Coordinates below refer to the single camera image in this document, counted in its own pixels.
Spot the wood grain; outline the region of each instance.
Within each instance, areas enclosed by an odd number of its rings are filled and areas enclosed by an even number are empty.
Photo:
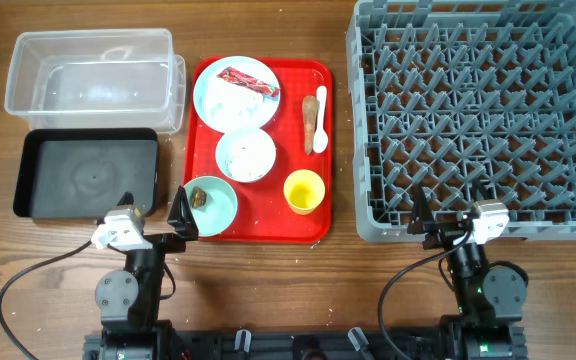
[[[428,254],[419,244],[371,245],[355,230],[344,43],[353,1],[127,2],[35,1],[39,5],[30,6],[12,0],[16,5],[0,7],[0,286],[22,268],[74,249],[93,231],[88,220],[33,222],[12,213],[28,131],[23,121],[3,110],[16,37],[38,30],[164,27],[172,32],[188,73],[212,55],[315,58],[326,64],[336,87],[335,176],[333,225],[319,245],[190,244],[187,253],[167,259],[178,290],[163,302],[160,317],[173,320],[179,330],[376,329],[377,299],[384,284]],[[166,204],[182,177],[185,137],[184,128],[160,138],[165,186],[148,232],[167,230]],[[499,240],[490,245],[488,256],[516,262],[531,276],[522,322],[531,358],[576,359],[576,243]],[[94,302],[97,281],[122,265],[123,259],[112,252],[86,250],[19,281],[6,297],[4,313],[39,358],[79,359],[84,335],[101,329]],[[168,282],[165,290],[170,290]],[[432,325],[441,315],[455,312],[454,297],[433,264],[404,277],[393,289],[386,321]],[[21,354],[0,328],[0,359],[17,358]]]

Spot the dish rack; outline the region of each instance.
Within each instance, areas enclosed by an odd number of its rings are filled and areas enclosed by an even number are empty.
[[[437,220],[478,179],[503,236],[576,240],[576,0],[363,0],[346,33],[357,231],[406,227],[421,183]]]

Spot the light green bowl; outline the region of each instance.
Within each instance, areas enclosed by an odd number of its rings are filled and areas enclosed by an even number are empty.
[[[238,202],[235,190],[220,178],[202,176],[184,185],[188,200],[191,200],[192,189],[195,186],[207,194],[206,205],[199,209],[190,208],[199,229],[199,236],[208,237],[223,232],[232,224],[237,215]]]

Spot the yellow object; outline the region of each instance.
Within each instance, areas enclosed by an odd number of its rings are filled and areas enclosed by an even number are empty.
[[[324,181],[310,170],[297,170],[286,178],[284,196],[292,211],[299,215],[313,212],[326,194]]]

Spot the plastic bin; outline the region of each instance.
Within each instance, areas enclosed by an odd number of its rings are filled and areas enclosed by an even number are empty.
[[[451,220],[474,178],[504,236],[576,240],[576,0],[363,0],[346,55],[364,240],[421,241],[415,184]]]
[[[166,29],[23,33],[5,108],[31,129],[181,127],[186,70]]]

